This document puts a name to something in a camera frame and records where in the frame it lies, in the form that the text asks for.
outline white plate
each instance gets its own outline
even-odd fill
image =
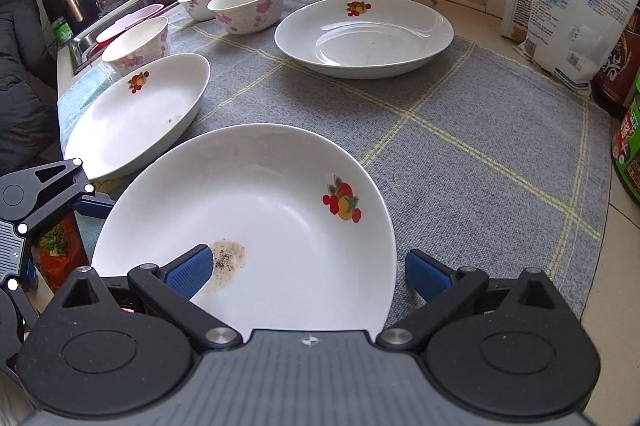
[[[275,41],[309,69],[348,79],[421,67],[453,40],[440,13],[412,0],[322,0],[285,18]]]
[[[129,15],[123,16],[114,24],[110,25],[107,29],[102,31],[95,39],[98,44],[103,44],[108,40],[112,40],[116,38],[117,35],[122,34],[127,31],[127,29],[131,29],[133,26],[139,24],[140,22],[151,18],[156,13],[162,11],[164,6],[162,4],[151,4],[145,8],[137,10]]]
[[[349,185],[340,200],[357,197],[357,223],[342,211],[348,201],[338,214],[323,202],[335,175]],[[382,330],[396,282],[391,219],[365,170],[324,137],[257,123],[182,143],[122,194],[93,264],[121,276],[197,244],[221,261],[218,241],[238,261],[216,268],[193,302],[244,339],[255,328]]]
[[[175,54],[139,67],[105,90],[80,117],[65,159],[82,159],[90,180],[144,168],[191,124],[209,73],[209,62],[199,54]]]

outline food stain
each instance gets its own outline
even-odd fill
[[[225,288],[239,269],[244,267],[244,246],[233,241],[216,241],[209,246],[213,251],[213,274],[207,286],[214,291]]]

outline fruit decal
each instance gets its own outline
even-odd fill
[[[365,4],[364,2],[349,2],[347,4],[347,11],[349,16],[360,16],[361,13],[366,13],[371,9],[371,4]]]
[[[140,89],[142,89],[142,85],[146,83],[146,79],[149,77],[149,72],[139,72],[138,74],[134,74],[132,78],[129,80],[129,88],[131,89],[131,94],[135,94]]]
[[[329,206],[329,211],[338,215],[344,221],[359,222],[362,218],[362,211],[356,206],[358,198],[353,196],[353,190],[342,179],[335,177],[335,184],[327,186],[329,194],[322,197],[325,206]]]

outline tile countertop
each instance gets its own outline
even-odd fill
[[[415,0],[430,5],[429,0]],[[536,68],[500,36],[502,21],[446,0],[435,9],[445,16],[455,33],[482,47]],[[73,77],[68,49],[58,53],[60,95],[78,79]],[[598,425],[629,426],[640,417],[640,208],[626,194],[612,172],[610,206],[600,261],[582,323],[602,360],[602,373],[586,414]]]

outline qr code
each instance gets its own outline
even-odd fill
[[[582,70],[582,65],[580,65],[580,57],[577,54],[574,54],[573,52],[569,53],[569,56],[566,58],[566,60],[574,67],[574,69],[578,71]]]
[[[524,43],[524,53],[530,58],[533,58],[533,55],[536,53],[537,48],[538,44],[534,44],[530,40],[526,40]]]

